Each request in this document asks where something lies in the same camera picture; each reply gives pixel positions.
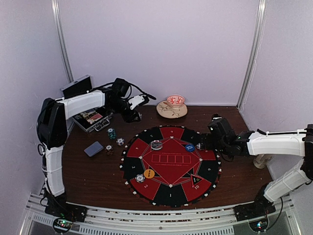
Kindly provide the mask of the blue small blind button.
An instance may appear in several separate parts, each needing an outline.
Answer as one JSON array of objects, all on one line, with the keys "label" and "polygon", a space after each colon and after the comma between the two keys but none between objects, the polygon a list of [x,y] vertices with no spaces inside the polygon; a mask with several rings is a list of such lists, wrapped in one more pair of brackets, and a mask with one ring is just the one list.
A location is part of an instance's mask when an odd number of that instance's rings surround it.
[{"label": "blue small blind button", "polygon": [[193,144],[187,144],[185,146],[185,150],[188,151],[188,152],[193,152],[195,150],[195,147]]}]

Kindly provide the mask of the green poker chip stack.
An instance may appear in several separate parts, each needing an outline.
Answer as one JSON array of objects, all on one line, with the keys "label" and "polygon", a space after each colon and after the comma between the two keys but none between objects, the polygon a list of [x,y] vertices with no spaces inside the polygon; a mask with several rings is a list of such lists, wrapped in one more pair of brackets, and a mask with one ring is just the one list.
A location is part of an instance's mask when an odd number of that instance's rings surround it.
[{"label": "green poker chip stack", "polygon": [[110,140],[116,139],[116,132],[115,132],[114,128],[109,128],[107,130],[107,133],[108,133],[108,137],[109,137]]}]

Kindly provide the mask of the blue white poker chip stack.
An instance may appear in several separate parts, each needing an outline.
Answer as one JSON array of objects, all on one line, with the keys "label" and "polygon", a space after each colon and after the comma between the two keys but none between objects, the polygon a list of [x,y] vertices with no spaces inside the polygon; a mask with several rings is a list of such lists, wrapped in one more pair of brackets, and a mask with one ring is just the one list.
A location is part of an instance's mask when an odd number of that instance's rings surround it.
[{"label": "blue white poker chip stack", "polygon": [[118,139],[116,140],[116,144],[117,144],[118,146],[123,146],[123,145],[125,144],[125,140],[124,140],[123,138],[118,138]]}]

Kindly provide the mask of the blue white chip seat two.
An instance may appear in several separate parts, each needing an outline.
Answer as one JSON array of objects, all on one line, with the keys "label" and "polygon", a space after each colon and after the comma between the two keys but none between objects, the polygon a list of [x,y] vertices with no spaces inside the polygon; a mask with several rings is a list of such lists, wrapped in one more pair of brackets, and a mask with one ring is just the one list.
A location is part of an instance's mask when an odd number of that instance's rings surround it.
[{"label": "blue white chip seat two", "polygon": [[143,183],[145,181],[145,176],[143,174],[138,174],[138,175],[136,175],[135,180],[138,183]]}]

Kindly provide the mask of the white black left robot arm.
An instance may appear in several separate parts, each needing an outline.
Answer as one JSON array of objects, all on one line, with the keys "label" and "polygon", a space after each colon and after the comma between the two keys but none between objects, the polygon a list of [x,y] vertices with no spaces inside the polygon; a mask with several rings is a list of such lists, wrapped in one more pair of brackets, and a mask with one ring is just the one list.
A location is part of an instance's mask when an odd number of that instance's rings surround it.
[{"label": "white black left robot arm", "polygon": [[47,191],[57,197],[65,193],[62,177],[62,151],[67,140],[67,120],[82,112],[104,107],[121,114],[127,123],[140,121],[142,116],[136,111],[137,106],[144,105],[154,96],[141,91],[139,95],[126,98],[125,95],[133,85],[124,79],[93,88],[84,94],[69,98],[44,100],[37,118],[36,132],[43,147],[42,169]]}]

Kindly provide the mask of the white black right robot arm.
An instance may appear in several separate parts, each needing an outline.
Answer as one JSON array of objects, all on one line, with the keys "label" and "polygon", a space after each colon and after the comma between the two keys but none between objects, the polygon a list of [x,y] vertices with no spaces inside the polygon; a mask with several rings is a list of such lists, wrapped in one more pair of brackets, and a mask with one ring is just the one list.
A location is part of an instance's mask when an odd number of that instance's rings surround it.
[{"label": "white black right robot arm", "polygon": [[264,186],[251,204],[251,212],[261,216],[269,204],[313,180],[313,126],[287,132],[243,131],[236,134],[228,120],[215,114],[196,145],[228,156],[293,155],[302,159],[280,178]]}]

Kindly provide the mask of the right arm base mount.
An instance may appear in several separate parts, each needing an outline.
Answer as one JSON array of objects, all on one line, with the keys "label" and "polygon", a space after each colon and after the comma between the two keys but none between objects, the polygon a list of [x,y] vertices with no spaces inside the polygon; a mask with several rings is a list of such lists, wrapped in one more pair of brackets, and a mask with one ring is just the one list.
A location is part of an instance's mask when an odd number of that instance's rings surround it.
[{"label": "right arm base mount", "polygon": [[267,184],[261,187],[252,203],[237,205],[233,208],[237,221],[249,220],[276,212],[273,202],[264,197],[266,186]]}]

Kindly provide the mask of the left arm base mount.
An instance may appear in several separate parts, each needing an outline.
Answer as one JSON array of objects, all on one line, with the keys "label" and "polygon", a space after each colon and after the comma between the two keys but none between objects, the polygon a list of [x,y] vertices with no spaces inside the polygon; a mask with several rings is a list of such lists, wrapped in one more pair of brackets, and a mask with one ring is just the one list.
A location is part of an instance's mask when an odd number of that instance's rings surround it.
[{"label": "left arm base mount", "polygon": [[84,222],[87,214],[87,207],[67,203],[66,193],[53,196],[46,189],[44,198],[47,199],[45,213],[72,222]]}]

